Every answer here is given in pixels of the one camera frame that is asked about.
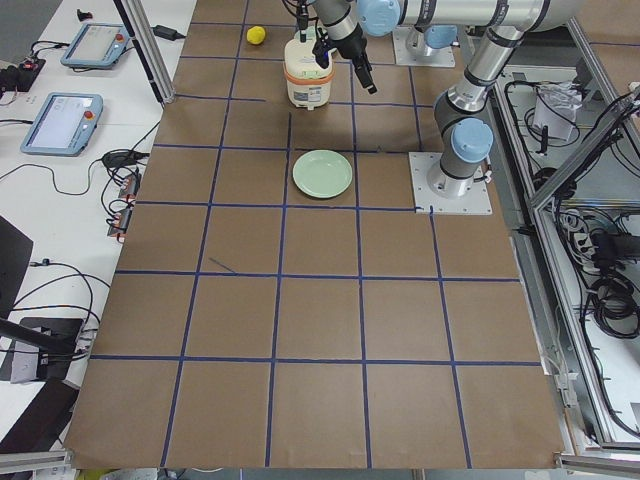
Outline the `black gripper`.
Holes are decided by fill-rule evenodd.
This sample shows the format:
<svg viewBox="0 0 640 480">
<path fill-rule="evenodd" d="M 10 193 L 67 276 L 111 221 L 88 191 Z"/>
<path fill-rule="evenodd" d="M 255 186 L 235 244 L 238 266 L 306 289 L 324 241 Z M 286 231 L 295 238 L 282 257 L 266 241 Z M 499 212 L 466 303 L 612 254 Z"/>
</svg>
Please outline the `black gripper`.
<svg viewBox="0 0 640 480">
<path fill-rule="evenodd" d="M 345 38 L 334 40 L 334 46 L 341 57 L 352 61 L 354 72 L 363 89 L 369 94 L 375 94 L 377 87 L 372 76 L 372 67 L 366 54 L 366 38 L 359 25 Z M 329 50 L 325 47 L 317 49 L 317 64 L 322 69 L 328 69 L 330 64 Z"/>
<path fill-rule="evenodd" d="M 307 41 L 307 21 L 309 20 L 309 13 L 306 0 L 296 1 L 296 18 L 298 21 L 298 33 L 299 40 L 301 42 Z"/>
</svg>

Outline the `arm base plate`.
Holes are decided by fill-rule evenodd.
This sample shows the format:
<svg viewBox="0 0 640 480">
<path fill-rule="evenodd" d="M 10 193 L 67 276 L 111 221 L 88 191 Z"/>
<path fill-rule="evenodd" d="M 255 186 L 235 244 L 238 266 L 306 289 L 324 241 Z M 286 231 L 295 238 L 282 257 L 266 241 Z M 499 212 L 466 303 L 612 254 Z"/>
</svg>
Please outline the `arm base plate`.
<svg viewBox="0 0 640 480">
<path fill-rule="evenodd" d="M 395 63 L 401 66 L 453 68 L 452 44 L 457 39 L 455 25 L 433 25 L 424 32 L 414 27 L 397 27 L 393 32 Z"/>
<path fill-rule="evenodd" d="M 475 215 L 493 213 L 482 169 L 477 166 L 468 179 L 453 179 L 442 170 L 439 152 L 408 154 L 414 210 L 419 214 Z"/>
</svg>

